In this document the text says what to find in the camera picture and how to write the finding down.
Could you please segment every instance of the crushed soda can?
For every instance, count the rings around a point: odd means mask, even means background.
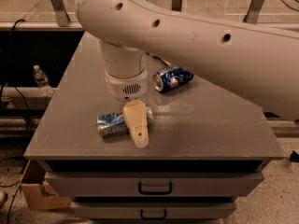
[[[152,111],[151,108],[147,106],[148,126],[151,125],[152,121]],[[113,133],[129,132],[129,128],[125,123],[122,112],[99,115],[97,118],[97,130],[102,137],[111,135]]]
[[[154,87],[159,92],[174,89],[175,87],[185,84],[192,79],[193,73],[185,71],[173,64],[157,71],[152,77]]]

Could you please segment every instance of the speckled floor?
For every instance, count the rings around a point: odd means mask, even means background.
[[[28,21],[53,21],[49,0],[0,0],[0,22],[26,18]],[[73,15],[72,1],[67,1],[67,10]],[[183,0],[183,12],[217,17],[242,22],[251,0]],[[171,0],[158,0],[161,7],[170,8]],[[266,0],[259,22],[299,22],[299,12],[285,7],[279,0]],[[236,200],[237,209],[223,224],[296,224],[299,210],[299,163],[290,162],[293,150],[299,151],[299,138],[289,135],[278,137],[285,152],[282,161],[271,161],[263,171],[264,182],[248,197]],[[23,145],[8,144],[0,139],[0,161],[7,157],[21,156]],[[0,162],[0,185],[15,183],[21,178],[23,161]],[[17,185],[3,189],[8,199],[0,209],[0,223],[7,223],[7,213],[16,193]],[[17,192],[10,211],[11,224],[27,223],[84,223],[86,220],[75,217],[69,209],[58,211],[28,210],[23,194]]]

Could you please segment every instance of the water bottle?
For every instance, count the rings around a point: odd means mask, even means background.
[[[37,64],[34,66],[34,78],[43,96],[51,97],[54,94],[54,90],[49,84],[47,74]]]

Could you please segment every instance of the blue soda can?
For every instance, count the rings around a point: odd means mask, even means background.
[[[154,87],[159,92],[174,89],[192,79],[193,73],[185,71],[175,65],[169,65],[166,68],[157,71],[152,77]]]
[[[151,108],[147,106],[147,122],[148,126],[153,121]],[[114,133],[128,133],[129,128],[125,123],[122,112],[102,114],[96,120],[98,133],[104,137]]]

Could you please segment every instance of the black hole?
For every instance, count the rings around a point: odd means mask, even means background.
[[[226,34],[226,35],[224,35],[224,37],[223,37],[223,42],[228,42],[228,41],[230,41],[231,40],[231,35],[230,34]]]
[[[115,6],[115,9],[119,11],[119,10],[122,9],[122,6],[123,6],[123,3],[118,3],[118,4]]]
[[[158,27],[160,24],[160,20],[156,20],[152,23],[151,27],[155,28],[155,27]]]
[[[4,107],[6,107],[6,106],[8,106],[8,105],[9,105],[9,101],[4,101],[4,102],[3,102],[3,106],[4,106]]]

